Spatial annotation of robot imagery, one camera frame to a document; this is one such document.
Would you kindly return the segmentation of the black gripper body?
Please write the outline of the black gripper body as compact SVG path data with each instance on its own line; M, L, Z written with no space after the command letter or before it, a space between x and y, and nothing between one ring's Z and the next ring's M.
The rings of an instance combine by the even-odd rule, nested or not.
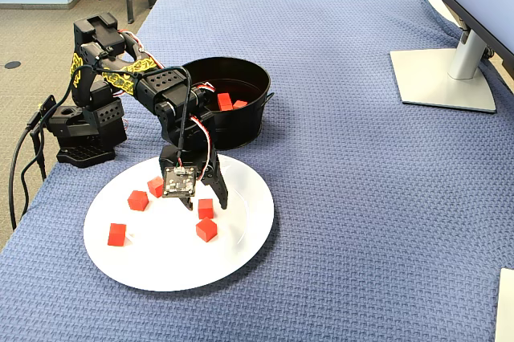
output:
M219 181L218 154L214 147L216 126L210 111L190 114L185 130L173 111L159 113L162 136L169 142L159 157L164 181Z

